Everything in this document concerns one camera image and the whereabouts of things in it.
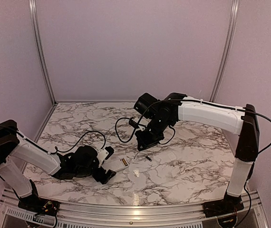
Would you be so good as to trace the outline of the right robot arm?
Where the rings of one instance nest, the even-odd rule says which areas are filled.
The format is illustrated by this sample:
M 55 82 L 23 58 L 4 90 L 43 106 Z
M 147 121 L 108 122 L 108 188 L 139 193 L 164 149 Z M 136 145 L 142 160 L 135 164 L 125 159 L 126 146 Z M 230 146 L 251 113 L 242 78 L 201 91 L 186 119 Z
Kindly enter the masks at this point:
M 139 151 L 157 145 L 164 139 L 164 130 L 173 127 L 178 121 L 205 124 L 237 135 L 239 140 L 234 167 L 224 199 L 219 202 L 219 209 L 228 213 L 237 206 L 237 199 L 259 153 L 260 132 L 253 105 L 227 106 L 180 93 L 171 93 L 164 100 L 158 100 L 144 93 L 136 101 L 134 109 L 150 121 L 144 130 L 135 132 Z

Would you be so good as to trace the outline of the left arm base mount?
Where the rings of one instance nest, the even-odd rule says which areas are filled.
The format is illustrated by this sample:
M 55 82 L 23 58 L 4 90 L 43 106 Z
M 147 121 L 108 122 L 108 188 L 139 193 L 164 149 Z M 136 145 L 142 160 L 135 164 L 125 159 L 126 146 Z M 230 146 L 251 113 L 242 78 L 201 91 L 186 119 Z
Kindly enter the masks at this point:
M 59 206 L 60 203 L 56 200 L 40 198 L 37 196 L 20 198 L 18 203 L 18 207 L 21 209 L 49 216 L 56 216 Z

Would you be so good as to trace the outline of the right aluminium frame post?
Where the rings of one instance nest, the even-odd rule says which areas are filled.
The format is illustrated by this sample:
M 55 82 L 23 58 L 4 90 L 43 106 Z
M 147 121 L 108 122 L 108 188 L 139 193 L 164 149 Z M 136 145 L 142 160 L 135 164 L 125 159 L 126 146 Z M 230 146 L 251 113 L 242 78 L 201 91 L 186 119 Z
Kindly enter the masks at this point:
M 224 77 L 228 57 L 230 54 L 230 50 L 232 48 L 232 43 L 233 43 L 234 34 L 235 34 L 235 30 L 236 30 L 239 5 L 240 5 L 239 0 L 232 0 L 230 17 L 229 17 L 229 24 L 228 24 L 227 34 L 226 34 L 225 43 L 224 43 L 224 47 L 223 47 L 223 53 L 222 53 L 219 67 L 218 67 L 218 71 L 217 71 L 216 79 L 215 79 L 215 82 L 213 85 L 213 89 L 212 89 L 212 92 L 211 92 L 211 95 L 209 98 L 209 101 L 211 101 L 211 102 L 215 102 L 217 95 L 220 91 L 221 82 Z

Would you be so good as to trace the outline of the aluminium frame post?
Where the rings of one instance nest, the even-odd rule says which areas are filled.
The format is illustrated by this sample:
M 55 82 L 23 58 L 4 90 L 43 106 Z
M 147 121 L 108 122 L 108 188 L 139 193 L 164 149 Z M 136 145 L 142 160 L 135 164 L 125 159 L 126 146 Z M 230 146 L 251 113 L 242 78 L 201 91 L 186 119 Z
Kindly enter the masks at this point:
M 46 64 L 46 59 L 43 51 L 43 45 L 42 45 L 42 40 L 41 40 L 41 35 L 40 35 L 40 30 L 39 30 L 39 20 L 38 20 L 38 13 L 37 13 L 37 1 L 36 0 L 29 0 L 29 10 L 30 10 L 30 17 L 31 17 L 31 22 L 33 26 L 33 32 L 34 32 L 34 39 L 36 43 L 36 48 L 38 52 L 38 57 L 39 57 L 39 63 L 40 67 L 42 70 L 42 75 L 43 79 L 46 85 L 47 93 L 50 99 L 50 102 L 52 103 L 53 106 L 57 104 L 55 95 L 53 92 L 53 88 L 51 85 L 51 80 L 49 77 L 48 73 L 48 68 Z
M 232 0 L 230 17 L 229 17 L 229 24 L 228 24 L 227 34 L 226 34 L 225 43 L 224 43 L 224 47 L 223 47 L 223 53 L 222 53 L 219 67 L 218 67 L 218 71 L 217 71 L 216 79 L 215 79 L 215 82 L 213 85 L 213 89 L 212 89 L 212 92 L 211 92 L 211 95 L 209 98 L 209 101 L 211 101 L 211 102 L 215 102 L 217 95 L 220 91 L 221 82 L 224 77 L 228 57 L 230 54 L 230 50 L 232 48 L 232 43 L 233 43 L 234 34 L 235 34 L 235 30 L 236 30 L 239 5 L 240 5 L 239 0 Z

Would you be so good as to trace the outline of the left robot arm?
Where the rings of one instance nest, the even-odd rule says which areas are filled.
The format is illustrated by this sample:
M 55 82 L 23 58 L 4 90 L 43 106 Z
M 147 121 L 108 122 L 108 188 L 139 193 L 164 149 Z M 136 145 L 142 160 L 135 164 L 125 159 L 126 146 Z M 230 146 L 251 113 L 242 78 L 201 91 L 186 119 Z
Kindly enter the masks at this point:
M 32 211 L 40 211 L 44 205 L 43 200 L 34 182 L 22 174 L 12 157 L 34 165 L 58 180 L 91 176 L 97 182 L 106 184 L 116 172 L 106 170 L 102 165 L 113 153 L 110 146 L 96 150 L 88 145 L 67 154 L 49 152 L 22 134 L 15 121 L 0 123 L 0 177 Z

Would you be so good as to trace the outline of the front aluminium rail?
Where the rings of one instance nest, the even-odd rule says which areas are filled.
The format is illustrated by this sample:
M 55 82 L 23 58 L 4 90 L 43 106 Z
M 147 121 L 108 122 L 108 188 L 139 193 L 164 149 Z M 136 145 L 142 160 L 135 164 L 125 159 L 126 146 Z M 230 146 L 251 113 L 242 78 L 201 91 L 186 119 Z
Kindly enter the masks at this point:
M 0 228 L 9 225 L 9 217 L 42 227 L 52 227 L 54 218 L 18 208 L 12 190 L 4 190 L 0 199 Z M 218 217 L 206 217 L 203 204 L 187 203 L 165 206 L 95 205 L 60 202 L 57 213 L 58 228 L 217 228 Z

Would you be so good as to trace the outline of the white battery cover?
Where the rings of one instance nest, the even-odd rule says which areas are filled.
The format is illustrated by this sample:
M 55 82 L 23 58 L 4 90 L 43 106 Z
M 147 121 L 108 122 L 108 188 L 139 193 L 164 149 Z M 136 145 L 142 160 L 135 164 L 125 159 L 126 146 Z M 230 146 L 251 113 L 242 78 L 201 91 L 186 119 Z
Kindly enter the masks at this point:
M 169 157 L 169 159 L 170 159 L 171 161 L 176 160 L 176 155 L 175 155 L 173 152 L 168 153 L 167 156 Z

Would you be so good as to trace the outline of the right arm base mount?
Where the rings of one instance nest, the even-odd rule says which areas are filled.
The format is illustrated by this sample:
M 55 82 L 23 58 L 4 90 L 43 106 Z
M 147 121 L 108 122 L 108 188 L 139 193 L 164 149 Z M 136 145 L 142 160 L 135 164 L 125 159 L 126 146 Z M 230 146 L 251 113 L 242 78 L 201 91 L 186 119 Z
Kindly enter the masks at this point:
M 243 209 L 244 205 L 241 197 L 220 199 L 203 203 L 203 212 L 206 218 L 235 213 Z

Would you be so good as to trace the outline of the white remote control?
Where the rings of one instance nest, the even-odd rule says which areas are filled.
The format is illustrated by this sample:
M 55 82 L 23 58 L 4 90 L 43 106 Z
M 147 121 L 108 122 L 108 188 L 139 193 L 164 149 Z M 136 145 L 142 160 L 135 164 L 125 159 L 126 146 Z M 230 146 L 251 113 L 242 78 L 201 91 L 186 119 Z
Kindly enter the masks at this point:
M 128 166 L 128 167 L 125 167 L 125 166 L 121 163 L 120 160 L 121 160 L 121 159 L 117 159 L 117 160 L 113 160 L 113 161 L 108 161 L 108 162 L 104 163 L 104 164 L 102 165 L 102 167 L 103 167 L 104 169 L 107 169 L 107 170 L 113 170 L 113 171 L 115 171 L 115 172 L 124 170 L 124 169 L 126 169 L 126 168 L 129 167 L 129 166 Z

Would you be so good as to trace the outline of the left aluminium frame post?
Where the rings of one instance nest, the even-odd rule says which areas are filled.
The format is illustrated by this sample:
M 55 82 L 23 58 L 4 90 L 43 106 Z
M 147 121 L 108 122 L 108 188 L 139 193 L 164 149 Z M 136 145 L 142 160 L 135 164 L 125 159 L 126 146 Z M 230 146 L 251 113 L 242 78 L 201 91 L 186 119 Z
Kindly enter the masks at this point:
M 36 48 L 38 52 L 38 57 L 39 57 L 39 63 L 40 67 L 42 70 L 42 75 L 43 79 L 46 85 L 47 93 L 50 99 L 50 102 L 52 103 L 53 106 L 57 104 L 55 95 L 53 92 L 53 88 L 51 85 L 51 80 L 49 77 L 48 73 L 48 68 L 46 64 L 46 59 L 43 51 L 43 45 L 42 45 L 42 40 L 41 40 L 41 35 L 40 35 L 40 30 L 39 30 L 39 20 L 38 20 L 38 13 L 37 13 L 37 1 L 36 0 L 29 0 L 29 10 L 30 10 L 30 17 L 31 17 L 31 22 L 33 26 L 33 32 L 34 32 L 34 39 L 36 43 Z

